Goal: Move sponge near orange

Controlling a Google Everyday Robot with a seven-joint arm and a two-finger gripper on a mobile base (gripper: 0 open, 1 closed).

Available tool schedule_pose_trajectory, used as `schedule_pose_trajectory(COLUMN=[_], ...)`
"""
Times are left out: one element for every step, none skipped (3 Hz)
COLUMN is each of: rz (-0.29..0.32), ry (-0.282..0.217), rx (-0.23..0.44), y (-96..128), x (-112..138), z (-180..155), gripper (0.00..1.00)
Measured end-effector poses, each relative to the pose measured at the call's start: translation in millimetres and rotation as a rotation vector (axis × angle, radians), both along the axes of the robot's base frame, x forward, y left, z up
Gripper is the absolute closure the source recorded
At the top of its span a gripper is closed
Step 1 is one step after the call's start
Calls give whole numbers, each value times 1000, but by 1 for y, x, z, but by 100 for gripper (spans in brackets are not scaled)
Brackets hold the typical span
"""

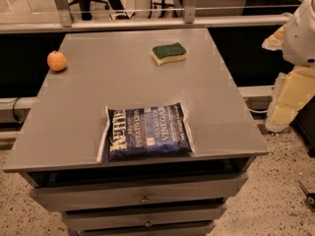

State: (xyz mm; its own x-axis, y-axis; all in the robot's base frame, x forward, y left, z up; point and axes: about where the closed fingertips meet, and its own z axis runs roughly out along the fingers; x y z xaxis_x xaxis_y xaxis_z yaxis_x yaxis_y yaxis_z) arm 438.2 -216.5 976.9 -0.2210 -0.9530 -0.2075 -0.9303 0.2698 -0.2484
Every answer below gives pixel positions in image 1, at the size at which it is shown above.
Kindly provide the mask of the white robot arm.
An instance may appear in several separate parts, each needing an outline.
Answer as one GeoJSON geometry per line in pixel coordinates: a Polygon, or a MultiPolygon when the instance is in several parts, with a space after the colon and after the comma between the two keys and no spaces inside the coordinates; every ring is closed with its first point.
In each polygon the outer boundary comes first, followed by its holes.
{"type": "Polygon", "coordinates": [[[262,47],[280,50],[293,65],[288,74],[279,73],[276,78],[267,111],[265,127],[280,133],[315,95],[315,0],[304,0],[262,47]]]}

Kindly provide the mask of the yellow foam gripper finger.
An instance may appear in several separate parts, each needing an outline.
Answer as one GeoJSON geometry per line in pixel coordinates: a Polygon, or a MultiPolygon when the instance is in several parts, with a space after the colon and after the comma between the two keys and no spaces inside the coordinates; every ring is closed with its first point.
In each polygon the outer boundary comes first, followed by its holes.
{"type": "Polygon", "coordinates": [[[267,130],[282,132],[314,96],[314,67],[295,66],[288,74],[279,73],[267,111],[267,130]]]}
{"type": "Polygon", "coordinates": [[[273,34],[266,38],[262,47],[267,50],[277,51],[283,49],[284,26],[278,28],[273,34]]]}

